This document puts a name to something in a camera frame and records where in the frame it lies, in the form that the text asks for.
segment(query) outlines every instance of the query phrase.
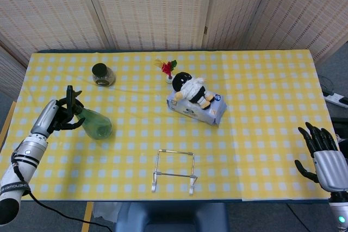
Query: black cable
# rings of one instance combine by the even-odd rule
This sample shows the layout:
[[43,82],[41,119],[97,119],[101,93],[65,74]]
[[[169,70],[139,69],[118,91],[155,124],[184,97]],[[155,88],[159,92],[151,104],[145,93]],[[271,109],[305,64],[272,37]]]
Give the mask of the black cable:
[[[12,166],[13,166],[14,172],[16,173],[16,175],[18,176],[18,178],[20,179],[20,181],[25,182],[24,177],[23,177],[22,173],[20,172],[20,169],[18,168],[18,162],[17,162],[17,160],[15,159],[17,149],[16,149],[16,150],[12,153],[12,155],[11,155],[11,162],[12,162]],[[46,206],[46,205],[44,205],[44,203],[41,203],[40,201],[38,201],[37,198],[34,197],[34,195],[32,194],[32,192],[31,192],[30,189],[29,189],[29,190],[26,190],[26,192],[31,196],[31,198],[33,199],[33,201],[35,201],[36,203],[38,203],[40,206],[44,207],[45,209],[52,210],[52,211],[58,213],[58,214],[59,214],[60,216],[62,216],[62,217],[68,218],[68,219],[70,219],[70,220],[80,221],[80,222],[87,223],[87,224],[98,225],[99,227],[107,228],[110,232],[113,232],[107,225],[101,225],[101,224],[99,224],[99,223],[90,222],[90,221],[86,221],[86,220],[81,220],[81,219],[79,219],[79,218],[67,216],[67,215],[63,214],[62,212],[58,211],[57,209],[54,209],[54,208],[52,208],[52,207],[50,207],[50,206]]]
[[290,209],[290,211],[294,214],[294,216],[297,218],[298,221],[300,221],[300,223],[303,225],[303,227],[308,231],[311,232],[309,230],[309,228],[307,228],[307,226],[302,222],[302,220],[300,220],[300,218],[298,217],[298,215],[296,215],[296,213],[293,211],[293,209],[289,206],[289,204],[287,203],[287,207]]
[[[329,90],[329,88],[328,88],[326,85],[324,85],[324,84],[322,84],[322,83],[320,82],[320,77],[321,77],[321,78],[324,78],[324,79],[327,79],[327,80],[329,81],[329,83],[332,85],[332,89],[331,89],[331,90]],[[318,74],[318,78],[319,78],[319,83],[320,83],[321,89],[323,90],[323,88],[324,88],[323,91],[329,93],[330,95],[333,95],[333,90],[334,90],[333,81],[331,81],[328,77],[322,76],[322,75],[320,75],[320,74]]]
[[68,218],[68,219],[70,219],[70,220],[80,221],[80,222],[87,223],[87,224],[98,225],[98,226],[100,226],[100,227],[107,228],[110,232],[113,232],[107,225],[101,225],[101,224],[99,224],[99,223],[90,222],[90,221],[86,221],[86,220],[80,220],[79,218],[66,216],[66,215],[64,215],[62,212],[58,211],[57,209],[54,209],[54,208],[52,208],[52,207],[50,207],[50,206],[46,206],[46,205],[44,205],[43,203],[41,203],[40,201],[38,201],[37,198],[34,197],[34,195],[32,194],[31,191],[29,192],[29,195],[31,196],[31,198],[33,199],[33,201],[35,201],[36,203],[38,203],[40,206],[43,206],[43,207],[46,208],[46,209],[52,210],[52,211],[58,213],[58,214],[59,214],[60,216],[62,216],[62,217]]

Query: toy's black head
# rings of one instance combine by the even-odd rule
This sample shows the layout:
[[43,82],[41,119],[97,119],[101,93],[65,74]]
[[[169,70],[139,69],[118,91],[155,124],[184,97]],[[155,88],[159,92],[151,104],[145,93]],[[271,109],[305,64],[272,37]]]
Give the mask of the toy's black head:
[[181,87],[186,83],[188,80],[191,80],[192,76],[189,73],[181,72],[178,73],[172,82],[173,88],[176,92],[179,92],[181,90]]

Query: metal frame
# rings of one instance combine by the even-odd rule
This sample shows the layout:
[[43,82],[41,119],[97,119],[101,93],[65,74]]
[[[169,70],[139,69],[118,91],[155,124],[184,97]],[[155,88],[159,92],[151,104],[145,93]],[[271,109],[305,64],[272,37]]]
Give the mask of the metal frame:
[[[191,171],[191,175],[163,173],[161,171],[157,171],[158,162],[159,162],[159,153],[160,152],[179,153],[179,154],[186,154],[186,155],[192,156],[192,171]],[[198,177],[194,175],[194,166],[195,166],[195,154],[193,152],[177,152],[177,151],[169,151],[167,149],[159,149],[157,151],[156,167],[155,167],[155,170],[153,172],[151,191],[152,192],[156,191],[156,184],[157,184],[157,176],[158,175],[177,176],[177,177],[190,178],[189,194],[190,194],[190,196],[192,196],[194,194],[194,187],[195,187],[196,180],[198,179]]]

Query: robotic arm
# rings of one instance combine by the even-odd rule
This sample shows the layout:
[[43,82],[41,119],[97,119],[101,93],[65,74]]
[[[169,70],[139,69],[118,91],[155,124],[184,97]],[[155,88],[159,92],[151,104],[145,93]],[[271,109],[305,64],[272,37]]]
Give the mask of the robotic arm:
[[29,136],[12,153],[11,165],[0,181],[0,226],[15,219],[22,196],[30,193],[29,182],[47,148],[47,138],[55,130],[76,129],[84,122],[85,118],[81,118],[74,124],[69,123],[74,114],[79,114],[83,109],[83,104],[75,99],[80,93],[74,92],[69,85],[65,98],[50,101]]
[[331,193],[328,200],[340,232],[348,231],[348,165],[342,152],[337,150],[335,141],[326,129],[318,129],[306,122],[309,132],[299,127],[303,135],[316,174],[308,172],[295,160],[297,170],[306,178]]

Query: beige wall panel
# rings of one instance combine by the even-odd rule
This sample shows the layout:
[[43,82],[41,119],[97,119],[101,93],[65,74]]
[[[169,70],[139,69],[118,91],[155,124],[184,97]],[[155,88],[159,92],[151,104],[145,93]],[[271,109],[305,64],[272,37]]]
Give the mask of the beige wall panel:
[[260,0],[210,0],[206,49],[238,49]]
[[118,49],[201,48],[209,0],[99,0]]
[[263,0],[244,47],[309,49],[319,61],[348,40],[348,0]]
[[104,48],[84,0],[0,0],[0,32],[28,60],[41,49]]

